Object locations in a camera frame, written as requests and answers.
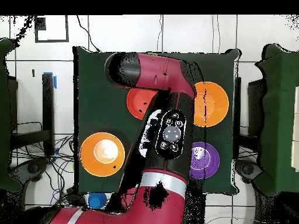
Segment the black rectangle outline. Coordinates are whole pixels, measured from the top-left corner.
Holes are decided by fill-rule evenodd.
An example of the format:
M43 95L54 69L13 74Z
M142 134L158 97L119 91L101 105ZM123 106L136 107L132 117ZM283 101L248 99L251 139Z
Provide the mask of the black rectangle outline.
M59 42L69 42L68 38L68 16L65 15L65 40L39 40L38 30L35 29L35 43L59 43Z

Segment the orange plate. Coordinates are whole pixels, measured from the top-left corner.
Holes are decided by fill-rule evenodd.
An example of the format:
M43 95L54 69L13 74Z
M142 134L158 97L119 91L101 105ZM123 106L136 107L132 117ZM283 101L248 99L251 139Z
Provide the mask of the orange plate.
M195 88L194 125L199 127L217 125L227 115L229 102L226 92L214 82L197 82Z
M131 89L127 95L127 107L129 112L139 120L142 120L148 105L157 91L149 89Z
M118 156L111 163L102 163L95 158L94 149L98 142L102 140L111 140L118 148ZM124 146L120 140L107 132L94 133L84 140L80 149L80 160L85 170L98 177L107 177L120 170L124 163Z

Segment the plate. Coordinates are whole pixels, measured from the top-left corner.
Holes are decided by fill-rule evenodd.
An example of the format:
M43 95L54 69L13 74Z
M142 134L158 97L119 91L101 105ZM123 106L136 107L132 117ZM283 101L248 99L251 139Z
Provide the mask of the plate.
M137 119L142 120L152 98L158 92L150 89L131 89L127 95L129 112Z
M229 101L224 89L214 82L195 84L194 125L211 127L227 115Z
M98 177L111 176L119 171L124 157L122 142L107 132L92 134L80 148L80 160L84 169Z
M204 142L192 144L190 177L199 180L209 178L217 172L219 164L219 154L212 145Z

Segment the red plate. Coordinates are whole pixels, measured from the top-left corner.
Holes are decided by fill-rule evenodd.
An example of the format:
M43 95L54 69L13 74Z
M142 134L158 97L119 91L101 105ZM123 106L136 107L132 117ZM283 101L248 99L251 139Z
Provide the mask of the red plate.
M142 120L152 98L157 94L155 90L131 89L127 95L127 107L129 112L139 120Z

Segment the white tile floor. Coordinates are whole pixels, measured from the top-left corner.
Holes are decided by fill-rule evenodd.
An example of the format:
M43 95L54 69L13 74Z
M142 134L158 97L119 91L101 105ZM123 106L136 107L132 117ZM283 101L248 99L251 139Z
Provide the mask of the white tile floor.
M52 31L53 26L63 26L64 17L46 17L46 31L39 31L40 37L56 39L62 37L63 30ZM23 26L25 17L17 17L9 24L7 16L0 16L0 37L15 37ZM79 16L81 25L89 29L92 41L102 51L156 51L158 34L161 31L160 15L134 16ZM96 51L89 42L87 33L80 28L76 16L68 16L68 43L35 43L34 29L26 32L20 47L10 52L6 59L9 74L19 81L18 122L42 121L41 75L52 72L57 77L54 89L55 139L72 135L73 129L73 54L72 46L83 46ZM160 34L158 51L182 53L224 53L228 49L242 51L239 63L241 90L241 132L246 134L248 126L247 86L250 81L260 79L262 73L254 65L261 59L263 47L268 43L279 43L287 50L299 49L298 30L292 30L286 17L279 15L164 15L164 32ZM39 125L20 125L19 131L38 130ZM68 145L63 153L71 154ZM72 171L72 164L65 168ZM57 188L57 176L49 165L47 172ZM63 174L66 188L72 186L72 173ZM239 193L234 196L209 194L206 201L206 224L253 224L255 197L251 185L244 184L235 175L235 185ZM49 178L30 183L26 194L27 207L48 205L53 196Z

